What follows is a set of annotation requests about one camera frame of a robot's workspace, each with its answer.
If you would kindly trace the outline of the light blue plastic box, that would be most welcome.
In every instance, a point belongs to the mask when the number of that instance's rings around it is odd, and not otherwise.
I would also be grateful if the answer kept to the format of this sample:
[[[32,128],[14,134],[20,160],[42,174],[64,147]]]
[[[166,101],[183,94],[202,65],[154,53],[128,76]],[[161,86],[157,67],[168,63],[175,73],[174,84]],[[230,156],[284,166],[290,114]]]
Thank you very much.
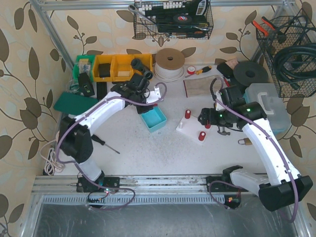
[[[140,115],[148,131],[153,133],[166,125],[167,118],[159,107]]]

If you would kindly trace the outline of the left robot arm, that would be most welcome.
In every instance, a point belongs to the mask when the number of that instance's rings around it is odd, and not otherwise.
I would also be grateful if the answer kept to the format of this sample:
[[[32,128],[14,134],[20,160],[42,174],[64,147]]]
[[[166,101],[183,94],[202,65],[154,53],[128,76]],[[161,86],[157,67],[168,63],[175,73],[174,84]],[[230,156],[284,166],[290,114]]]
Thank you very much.
[[[100,187],[99,180],[104,173],[91,158],[91,137],[107,119],[127,106],[135,105],[138,113],[144,113],[162,101],[167,93],[166,84],[158,82],[155,85],[155,88],[163,85],[164,93],[156,101],[148,103],[145,93],[149,83],[146,76],[135,73],[130,80],[115,84],[102,100],[86,112],[74,118],[63,118],[55,147],[57,161],[73,163],[86,180]]]

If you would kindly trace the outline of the small hammer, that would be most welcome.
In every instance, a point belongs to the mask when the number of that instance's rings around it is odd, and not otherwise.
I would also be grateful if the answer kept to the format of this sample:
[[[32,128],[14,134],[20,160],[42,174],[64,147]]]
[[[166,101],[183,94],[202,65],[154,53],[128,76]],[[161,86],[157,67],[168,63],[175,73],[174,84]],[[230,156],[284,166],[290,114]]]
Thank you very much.
[[[219,133],[220,135],[223,135],[223,136],[229,136],[231,133],[230,132],[227,132],[226,130],[225,130],[225,128],[224,127],[222,127],[222,126],[219,126],[218,127],[218,131],[217,131],[217,133]]]

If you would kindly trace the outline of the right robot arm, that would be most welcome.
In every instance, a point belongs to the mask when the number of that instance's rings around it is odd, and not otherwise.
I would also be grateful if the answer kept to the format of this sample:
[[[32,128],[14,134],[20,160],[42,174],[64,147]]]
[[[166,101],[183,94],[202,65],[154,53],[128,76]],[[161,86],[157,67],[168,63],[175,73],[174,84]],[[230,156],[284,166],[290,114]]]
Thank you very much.
[[[214,92],[210,84],[210,94],[216,105],[222,109],[203,108],[198,117],[202,125],[215,125],[231,128],[236,125],[250,140],[265,167],[267,177],[247,171],[240,165],[223,170],[222,176],[208,176],[207,190],[215,191],[215,184],[247,190],[255,194],[263,206],[273,212],[293,205],[289,223],[293,223],[298,212],[299,202],[313,186],[310,176],[303,176],[286,156],[272,132],[267,115],[258,102],[246,103],[237,86],[224,87]]]

